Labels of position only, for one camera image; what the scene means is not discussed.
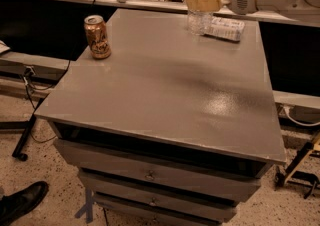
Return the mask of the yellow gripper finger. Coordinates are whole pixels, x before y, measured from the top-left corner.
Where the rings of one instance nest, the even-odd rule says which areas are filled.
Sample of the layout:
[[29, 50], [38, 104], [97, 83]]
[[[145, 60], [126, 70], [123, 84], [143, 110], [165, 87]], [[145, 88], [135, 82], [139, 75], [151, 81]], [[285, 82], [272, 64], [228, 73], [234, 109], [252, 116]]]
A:
[[190, 11], [217, 12], [230, 3], [229, 0], [184, 0]]

